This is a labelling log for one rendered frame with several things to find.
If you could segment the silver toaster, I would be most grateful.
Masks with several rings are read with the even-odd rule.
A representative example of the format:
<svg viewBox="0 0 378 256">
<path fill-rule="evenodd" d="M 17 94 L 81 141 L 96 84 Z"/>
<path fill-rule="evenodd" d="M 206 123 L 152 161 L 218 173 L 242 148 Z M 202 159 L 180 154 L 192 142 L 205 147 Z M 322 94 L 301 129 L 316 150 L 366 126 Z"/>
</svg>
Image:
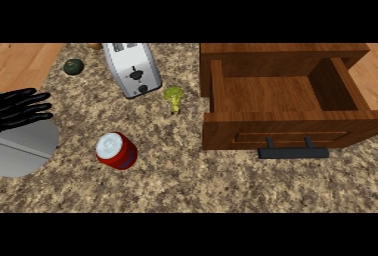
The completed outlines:
<svg viewBox="0 0 378 256">
<path fill-rule="evenodd" d="M 107 67 L 127 99 L 158 90 L 162 80 L 146 43 L 103 43 Z"/>
</svg>

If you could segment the green broccoli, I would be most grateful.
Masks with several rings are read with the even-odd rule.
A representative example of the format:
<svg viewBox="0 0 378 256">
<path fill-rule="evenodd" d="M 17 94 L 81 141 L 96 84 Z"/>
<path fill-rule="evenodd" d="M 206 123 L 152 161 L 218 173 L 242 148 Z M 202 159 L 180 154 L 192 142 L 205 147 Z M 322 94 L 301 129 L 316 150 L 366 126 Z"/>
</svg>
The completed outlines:
<svg viewBox="0 0 378 256">
<path fill-rule="evenodd" d="M 180 99 L 183 97 L 183 89 L 178 86 L 169 86 L 164 91 L 164 98 L 171 103 L 171 112 L 180 112 Z"/>
</svg>

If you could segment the dark green avocado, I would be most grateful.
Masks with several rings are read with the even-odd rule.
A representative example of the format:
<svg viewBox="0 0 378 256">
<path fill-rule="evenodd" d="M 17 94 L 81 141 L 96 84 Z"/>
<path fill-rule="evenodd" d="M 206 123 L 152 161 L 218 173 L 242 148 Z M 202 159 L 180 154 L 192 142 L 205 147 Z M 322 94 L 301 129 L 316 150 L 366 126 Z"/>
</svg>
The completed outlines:
<svg viewBox="0 0 378 256">
<path fill-rule="evenodd" d="M 84 63 L 79 59 L 69 59 L 63 64 L 63 71 L 68 75 L 76 75 L 84 69 Z"/>
</svg>

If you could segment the red can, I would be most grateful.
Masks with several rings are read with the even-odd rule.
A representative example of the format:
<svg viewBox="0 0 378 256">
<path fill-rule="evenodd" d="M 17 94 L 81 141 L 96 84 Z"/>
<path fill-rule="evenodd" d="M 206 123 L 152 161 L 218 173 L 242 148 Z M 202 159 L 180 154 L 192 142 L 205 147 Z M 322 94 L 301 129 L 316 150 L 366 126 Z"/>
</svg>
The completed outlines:
<svg viewBox="0 0 378 256">
<path fill-rule="evenodd" d="M 136 145 L 119 132 L 106 133 L 99 138 L 96 157 L 100 163 L 118 170 L 128 169 L 136 163 Z"/>
</svg>

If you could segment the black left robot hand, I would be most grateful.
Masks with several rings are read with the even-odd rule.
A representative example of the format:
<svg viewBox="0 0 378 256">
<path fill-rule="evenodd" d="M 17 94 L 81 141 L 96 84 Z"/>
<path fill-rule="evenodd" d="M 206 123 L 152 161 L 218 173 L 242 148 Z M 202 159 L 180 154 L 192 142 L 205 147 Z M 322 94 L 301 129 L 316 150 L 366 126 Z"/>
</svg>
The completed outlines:
<svg viewBox="0 0 378 256">
<path fill-rule="evenodd" d="M 53 117 L 51 104 L 44 103 L 48 97 L 50 93 L 38 93 L 35 88 L 0 93 L 0 132 Z"/>
</svg>

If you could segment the wooden drawer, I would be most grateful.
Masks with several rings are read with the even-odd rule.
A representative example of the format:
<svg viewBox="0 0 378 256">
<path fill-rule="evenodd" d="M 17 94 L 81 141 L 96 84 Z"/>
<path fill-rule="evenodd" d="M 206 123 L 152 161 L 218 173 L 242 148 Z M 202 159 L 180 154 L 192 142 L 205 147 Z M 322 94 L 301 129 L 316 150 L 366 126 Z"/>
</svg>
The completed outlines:
<svg viewBox="0 0 378 256">
<path fill-rule="evenodd" d="M 378 110 L 369 108 L 342 60 L 319 61 L 305 76 L 229 77 L 211 62 L 209 112 L 202 148 L 246 150 L 344 148 L 378 135 Z"/>
</svg>

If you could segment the wooden cabinet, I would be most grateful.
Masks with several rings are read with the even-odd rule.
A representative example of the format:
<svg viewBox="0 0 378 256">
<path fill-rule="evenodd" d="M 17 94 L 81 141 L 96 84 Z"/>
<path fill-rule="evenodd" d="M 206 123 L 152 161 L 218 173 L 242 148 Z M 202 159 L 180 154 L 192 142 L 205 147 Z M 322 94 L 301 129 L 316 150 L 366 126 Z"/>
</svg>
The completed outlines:
<svg viewBox="0 0 378 256">
<path fill-rule="evenodd" d="M 350 69 L 369 52 L 366 43 L 200 43 L 200 96 L 209 96 L 211 62 L 229 77 L 307 76 L 322 59 L 339 58 Z"/>
</svg>

